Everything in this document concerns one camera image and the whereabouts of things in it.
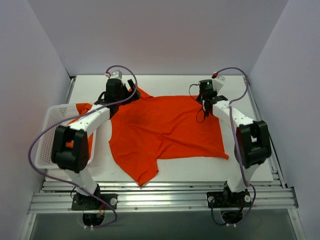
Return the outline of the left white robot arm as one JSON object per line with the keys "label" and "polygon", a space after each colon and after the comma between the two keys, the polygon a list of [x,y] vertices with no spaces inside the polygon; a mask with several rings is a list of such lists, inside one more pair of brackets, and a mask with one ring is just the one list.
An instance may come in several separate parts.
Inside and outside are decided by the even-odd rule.
{"label": "left white robot arm", "polygon": [[76,185],[78,194],[83,195],[83,204],[90,210],[100,206],[101,197],[96,193],[98,184],[93,180],[87,164],[90,159],[89,137],[101,124],[110,120],[119,107],[140,98],[138,86],[129,79],[130,89],[121,77],[110,77],[105,91],[89,108],[87,113],[66,125],[55,129],[51,161],[64,170]]}

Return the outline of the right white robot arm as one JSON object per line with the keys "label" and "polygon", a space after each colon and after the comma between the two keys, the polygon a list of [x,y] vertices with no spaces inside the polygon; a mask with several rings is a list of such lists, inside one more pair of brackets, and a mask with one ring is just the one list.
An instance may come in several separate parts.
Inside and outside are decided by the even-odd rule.
{"label": "right white robot arm", "polygon": [[206,117],[213,115],[232,131],[239,169],[226,181],[228,190],[222,193],[223,203],[232,207],[240,201],[239,193],[250,186],[249,181],[255,171],[271,156],[272,150],[267,123],[246,116],[233,107],[225,96],[218,95],[224,83],[219,78],[199,81],[196,101],[202,105]]}

